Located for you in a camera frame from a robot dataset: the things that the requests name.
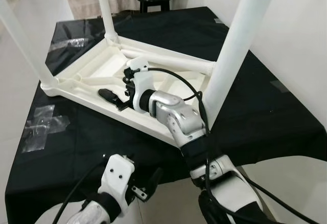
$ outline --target black table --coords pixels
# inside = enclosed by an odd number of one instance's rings
[[[216,61],[228,28],[206,7],[114,18],[120,36]],[[104,35],[101,19],[59,22],[46,63],[58,74]],[[79,43],[67,42],[79,39]],[[251,53],[242,64],[213,126],[216,144],[235,165],[291,155],[326,161],[323,126]],[[64,200],[81,175],[103,154],[132,155],[136,181],[144,182],[157,167],[162,183],[189,176],[180,151],[156,138],[62,97],[47,97],[37,88],[28,115],[54,104],[53,116],[67,116],[63,132],[49,134],[43,150],[22,153],[20,140],[6,188],[9,224],[34,223]],[[73,201],[85,199],[100,185],[103,169],[90,176]]]

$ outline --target wall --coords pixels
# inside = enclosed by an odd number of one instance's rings
[[[239,0],[175,0],[174,9],[208,6],[230,26]],[[326,0],[272,0],[251,51],[327,128]],[[298,211],[327,223],[327,164],[304,157],[244,167],[254,181]],[[269,199],[285,223],[304,223]]]

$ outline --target black tablecloth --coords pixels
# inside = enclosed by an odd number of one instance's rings
[[[216,18],[202,7],[116,17],[114,24],[120,36],[216,61],[228,31]],[[103,35],[101,19],[57,23],[46,59],[49,69],[58,74]],[[49,104],[55,105],[53,116],[67,116],[70,125],[49,134],[43,150],[22,153],[26,138],[21,138],[6,189],[9,224],[34,223],[45,210],[62,202],[103,154],[131,155],[138,164],[137,182],[145,181],[157,167],[164,170],[162,183],[188,177],[177,148],[66,98],[47,97],[40,87],[27,120],[35,108]],[[276,77],[250,52],[212,134],[235,165],[290,155],[326,160],[323,126],[290,92],[278,88]],[[73,200],[96,191],[102,172],[95,171]]]

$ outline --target floor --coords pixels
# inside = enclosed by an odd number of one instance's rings
[[[45,60],[57,21],[73,19],[67,0],[11,1],[18,20]],[[7,223],[5,188],[38,78],[21,52],[0,26],[0,224]],[[116,224],[205,223],[198,207],[199,190],[189,179],[164,184],[147,203],[134,201],[127,216]],[[66,223],[80,203],[69,204],[59,223]],[[45,212],[37,224],[52,223],[60,206]]]

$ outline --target white floor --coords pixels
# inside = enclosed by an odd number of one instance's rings
[[[66,0],[15,0],[14,12],[45,60],[57,21],[73,19]],[[5,188],[38,78],[25,62],[8,32],[0,27],[0,224],[7,223]],[[205,223],[198,207],[199,190],[189,179],[158,187],[147,203],[135,201],[116,224]],[[52,223],[59,206],[44,213],[38,224]],[[70,204],[60,223],[80,208]]]

